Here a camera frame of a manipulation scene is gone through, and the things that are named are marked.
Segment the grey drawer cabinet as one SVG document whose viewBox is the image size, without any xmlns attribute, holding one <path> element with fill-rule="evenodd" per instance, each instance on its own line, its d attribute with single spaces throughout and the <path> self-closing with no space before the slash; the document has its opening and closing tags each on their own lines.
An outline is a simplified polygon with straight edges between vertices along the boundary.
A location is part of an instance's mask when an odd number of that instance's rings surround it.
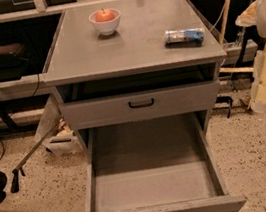
<svg viewBox="0 0 266 212">
<path fill-rule="evenodd" d="M 111 36 L 97 33 L 96 4 L 68 8 L 44 80 L 60 104 L 218 81 L 226 53 L 211 33 L 202 44 L 165 43 L 166 30 L 201 27 L 187 0 L 115 0 L 121 21 Z M 205 128 L 209 110 L 191 111 Z"/>
</svg>

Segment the open grey lower drawer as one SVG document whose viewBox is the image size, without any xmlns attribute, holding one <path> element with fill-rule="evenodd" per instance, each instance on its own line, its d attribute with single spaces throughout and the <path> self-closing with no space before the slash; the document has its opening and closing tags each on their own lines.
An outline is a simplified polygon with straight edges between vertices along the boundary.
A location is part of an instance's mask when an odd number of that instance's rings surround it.
<svg viewBox="0 0 266 212">
<path fill-rule="evenodd" d="M 86 212 L 239 212 L 193 113 L 96 130 Z"/>
</svg>

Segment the closed grey upper drawer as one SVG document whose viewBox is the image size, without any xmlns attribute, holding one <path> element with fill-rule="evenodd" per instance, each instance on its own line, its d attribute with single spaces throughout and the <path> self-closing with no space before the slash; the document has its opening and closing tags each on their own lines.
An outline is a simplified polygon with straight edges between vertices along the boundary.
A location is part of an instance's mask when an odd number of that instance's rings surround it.
<svg viewBox="0 0 266 212">
<path fill-rule="evenodd" d="M 209 110 L 219 93 L 219 81 L 201 82 L 159 90 L 147 90 L 59 105 L 71 129 L 95 128 L 137 120 L 149 120 L 191 111 Z M 153 106 L 132 109 L 128 102 L 154 99 Z"/>
</svg>

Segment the white ceramic bowl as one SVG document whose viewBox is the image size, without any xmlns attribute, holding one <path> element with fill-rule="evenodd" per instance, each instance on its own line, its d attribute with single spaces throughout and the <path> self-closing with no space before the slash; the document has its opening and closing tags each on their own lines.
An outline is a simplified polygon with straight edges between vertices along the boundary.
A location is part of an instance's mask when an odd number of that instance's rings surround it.
<svg viewBox="0 0 266 212">
<path fill-rule="evenodd" d="M 120 11 L 118 9 L 113 9 L 113 8 L 110 8 L 109 10 L 112 10 L 112 12 L 115 14 L 115 18 L 111 21 L 97 23 L 95 21 L 95 13 L 98 11 L 92 12 L 92 14 L 89 15 L 89 22 L 91 23 L 93 28 L 104 36 L 112 35 L 112 33 L 116 31 L 120 23 L 120 17 L 121 17 Z"/>
</svg>

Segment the red apple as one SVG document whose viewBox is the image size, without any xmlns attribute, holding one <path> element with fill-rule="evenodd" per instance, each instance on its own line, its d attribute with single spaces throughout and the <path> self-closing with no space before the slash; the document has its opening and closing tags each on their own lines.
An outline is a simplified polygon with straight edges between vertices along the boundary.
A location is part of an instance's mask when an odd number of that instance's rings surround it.
<svg viewBox="0 0 266 212">
<path fill-rule="evenodd" d="M 109 10 L 109 9 L 101 9 L 95 13 L 95 21 L 97 23 L 111 21 L 114 18 L 115 18 L 115 14 L 112 12 L 112 10 Z"/>
</svg>

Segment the white plastic bag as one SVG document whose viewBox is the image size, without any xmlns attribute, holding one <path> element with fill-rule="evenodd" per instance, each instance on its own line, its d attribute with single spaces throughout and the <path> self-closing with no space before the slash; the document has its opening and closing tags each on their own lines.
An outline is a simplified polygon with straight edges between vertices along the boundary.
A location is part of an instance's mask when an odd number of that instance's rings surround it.
<svg viewBox="0 0 266 212">
<path fill-rule="evenodd" d="M 56 98 L 52 94 L 48 98 L 34 140 L 41 140 L 42 145 L 57 156 L 81 153 L 83 151 L 82 146 L 75 132 L 63 119 Z"/>
</svg>

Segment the black box on shelf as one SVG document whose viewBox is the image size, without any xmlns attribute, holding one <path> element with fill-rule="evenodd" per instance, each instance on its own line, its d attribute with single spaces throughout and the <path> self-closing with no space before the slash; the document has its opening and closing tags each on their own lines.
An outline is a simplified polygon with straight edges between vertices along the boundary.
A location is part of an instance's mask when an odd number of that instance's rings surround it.
<svg viewBox="0 0 266 212">
<path fill-rule="evenodd" d="M 25 50 L 26 46 L 20 43 L 0 45 L 0 82 L 22 77 L 28 65 Z"/>
</svg>

